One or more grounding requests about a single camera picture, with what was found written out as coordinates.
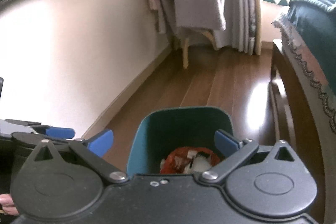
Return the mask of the person's hand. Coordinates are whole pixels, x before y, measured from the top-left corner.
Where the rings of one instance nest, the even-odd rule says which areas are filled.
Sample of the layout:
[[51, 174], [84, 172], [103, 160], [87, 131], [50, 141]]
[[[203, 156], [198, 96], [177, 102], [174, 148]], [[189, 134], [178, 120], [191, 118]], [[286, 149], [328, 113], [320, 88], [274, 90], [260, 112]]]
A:
[[19, 212], [14, 205], [12, 196], [10, 194], [1, 194], [0, 195], [0, 204], [3, 210], [3, 213], [6, 215], [18, 216]]

